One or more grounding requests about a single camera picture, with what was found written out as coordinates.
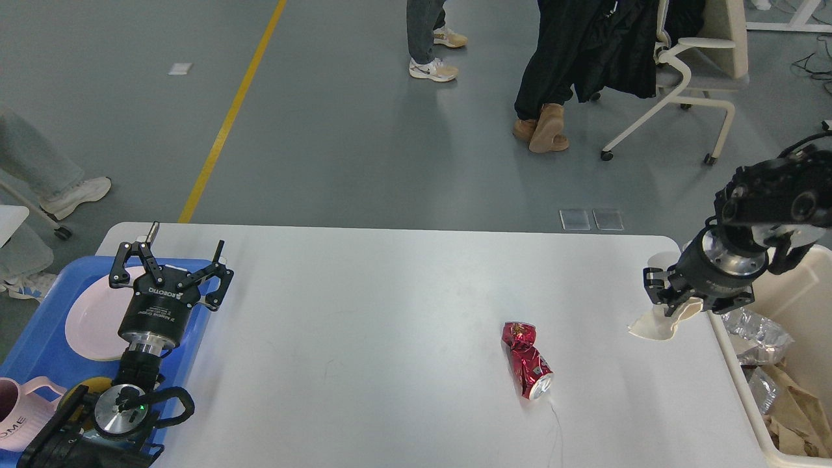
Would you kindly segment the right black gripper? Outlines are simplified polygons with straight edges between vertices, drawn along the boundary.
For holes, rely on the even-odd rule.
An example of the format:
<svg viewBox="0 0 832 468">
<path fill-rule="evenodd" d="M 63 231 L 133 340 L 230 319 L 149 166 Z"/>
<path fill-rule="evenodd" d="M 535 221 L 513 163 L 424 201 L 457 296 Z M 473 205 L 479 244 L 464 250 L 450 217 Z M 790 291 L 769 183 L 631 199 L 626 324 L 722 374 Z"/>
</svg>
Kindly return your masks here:
<svg viewBox="0 0 832 468">
<path fill-rule="evenodd" d="M 706 227 L 667 270 L 643 269 L 643 285 L 654 305 L 673 317 L 690 297 L 703 299 L 702 311 L 726 314 L 755 301 L 752 283 L 766 271 L 766 251 L 749 257 L 730 249 L 715 227 Z"/>
</svg>

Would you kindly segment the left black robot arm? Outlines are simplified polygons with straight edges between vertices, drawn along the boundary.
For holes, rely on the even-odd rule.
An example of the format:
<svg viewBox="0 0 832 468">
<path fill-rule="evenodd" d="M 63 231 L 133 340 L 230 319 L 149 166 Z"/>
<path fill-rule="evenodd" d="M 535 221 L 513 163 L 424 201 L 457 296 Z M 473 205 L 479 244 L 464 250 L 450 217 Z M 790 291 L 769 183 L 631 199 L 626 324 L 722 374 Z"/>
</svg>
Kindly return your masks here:
<svg viewBox="0 0 832 468">
<path fill-rule="evenodd" d="M 159 223 L 142 240 L 123 242 L 107 281 L 131 298 L 117 335 L 125 341 L 107 390 L 79 384 L 23 449 L 19 467 L 149 467 L 164 451 L 158 430 L 182 424 L 195 402 L 181 386 L 166 383 L 164 358 L 181 346 L 196 306 L 216 311 L 234 278 L 220 240 L 211 262 L 195 272 L 158 263 L 151 246 Z"/>
</svg>

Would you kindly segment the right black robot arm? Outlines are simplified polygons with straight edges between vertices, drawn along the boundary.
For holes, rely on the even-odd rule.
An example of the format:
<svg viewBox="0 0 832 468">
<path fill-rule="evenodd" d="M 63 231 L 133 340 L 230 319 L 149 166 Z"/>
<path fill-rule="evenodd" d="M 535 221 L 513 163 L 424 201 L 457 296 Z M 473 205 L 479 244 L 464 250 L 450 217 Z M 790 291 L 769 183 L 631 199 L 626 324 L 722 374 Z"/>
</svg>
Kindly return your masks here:
<svg viewBox="0 0 832 468">
<path fill-rule="evenodd" d="M 815 145 L 824 137 L 830 131 L 737 168 L 678 260 L 643 270 L 645 291 L 666 317 L 693 298 L 717 315 L 749 305 L 764 273 L 781 275 L 801 263 L 831 225 L 831 153 Z"/>
</svg>

